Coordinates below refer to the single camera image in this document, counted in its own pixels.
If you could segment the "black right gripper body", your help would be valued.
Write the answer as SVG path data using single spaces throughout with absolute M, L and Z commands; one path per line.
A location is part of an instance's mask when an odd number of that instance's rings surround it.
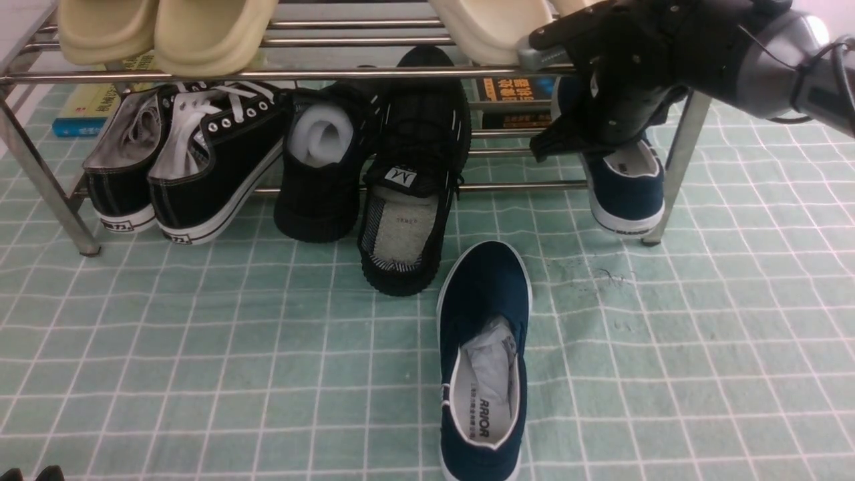
M 631 145 L 675 89 L 733 103 L 744 33 L 760 24 L 751 1 L 603 1 L 535 29 L 517 47 L 520 66 L 570 63 L 585 92 L 530 141 L 532 154 Z

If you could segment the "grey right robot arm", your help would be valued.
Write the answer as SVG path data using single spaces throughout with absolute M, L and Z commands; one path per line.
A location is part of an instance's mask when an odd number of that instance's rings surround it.
M 530 141 L 535 158 L 614 152 L 639 141 L 682 91 L 755 118 L 799 112 L 853 134 L 853 37 L 822 41 L 790 1 L 603 1 L 532 31 L 529 71 L 570 63 L 586 82 Z

